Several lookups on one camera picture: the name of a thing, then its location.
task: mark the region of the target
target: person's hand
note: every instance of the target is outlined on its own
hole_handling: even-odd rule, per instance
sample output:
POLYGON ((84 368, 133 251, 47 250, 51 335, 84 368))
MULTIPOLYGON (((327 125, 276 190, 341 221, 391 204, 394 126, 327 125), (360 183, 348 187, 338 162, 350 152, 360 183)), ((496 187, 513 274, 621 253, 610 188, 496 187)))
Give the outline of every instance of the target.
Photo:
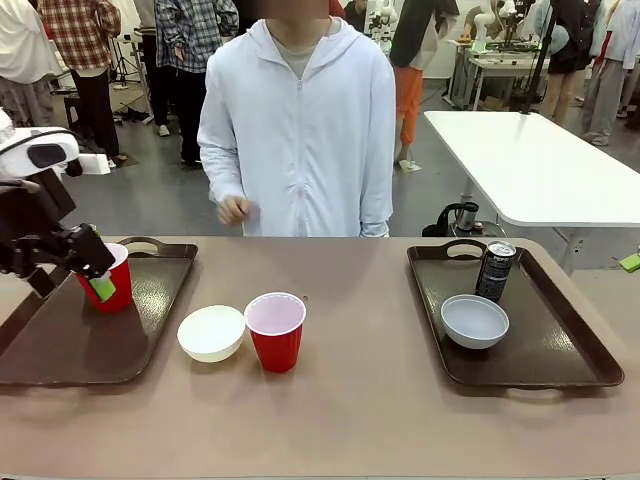
POLYGON ((250 206, 244 197, 227 197, 218 207, 218 219, 223 225, 238 225, 249 218, 250 206))

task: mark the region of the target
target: blue plaid shirt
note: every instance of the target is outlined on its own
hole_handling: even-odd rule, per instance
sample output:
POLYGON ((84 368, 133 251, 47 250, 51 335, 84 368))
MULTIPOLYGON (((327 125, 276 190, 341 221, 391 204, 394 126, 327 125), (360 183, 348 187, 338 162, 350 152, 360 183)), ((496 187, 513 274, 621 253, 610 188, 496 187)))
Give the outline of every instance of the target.
POLYGON ((222 37, 238 31, 238 11, 232 0, 156 0, 156 25, 157 65, 204 73, 222 37), (175 47, 182 48, 184 61, 175 47))

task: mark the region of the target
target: black metal pole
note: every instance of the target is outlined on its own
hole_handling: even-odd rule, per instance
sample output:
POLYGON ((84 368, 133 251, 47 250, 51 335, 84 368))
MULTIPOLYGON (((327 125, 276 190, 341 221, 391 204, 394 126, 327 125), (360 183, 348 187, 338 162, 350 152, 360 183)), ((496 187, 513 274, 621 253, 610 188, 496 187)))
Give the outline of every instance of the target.
POLYGON ((538 57, 538 62, 536 63, 536 69, 533 72, 533 78, 531 79, 531 83, 529 83, 529 91, 527 92, 527 99, 524 102, 522 107, 522 113, 528 115, 531 112, 531 104, 536 98, 536 93, 538 91, 538 84, 540 83, 540 76, 542 75, 542 67, 544 66, 544 61, 547 56, 547 51, 549 50, 549 44, 551 43, 551 36, 553 35, 553 27, 555 27, 556 22, 558 21, 558 13, 560 10, 560 2, 551 0, 551 18, 549 19, 549 25, 547 26, 547 31, 542 39, 542 47, 540 48, 540 56, 538 57))

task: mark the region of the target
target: soda can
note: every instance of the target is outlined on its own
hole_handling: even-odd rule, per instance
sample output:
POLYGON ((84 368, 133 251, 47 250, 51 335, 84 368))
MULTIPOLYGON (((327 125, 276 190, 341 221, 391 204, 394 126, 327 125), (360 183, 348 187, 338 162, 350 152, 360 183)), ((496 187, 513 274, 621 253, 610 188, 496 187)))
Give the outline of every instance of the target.
POLYGON ((503 240, 490 242, 482 258, 476 295, 493 302, 500 300, 515 256, 516 247, 510 243, 503 240))

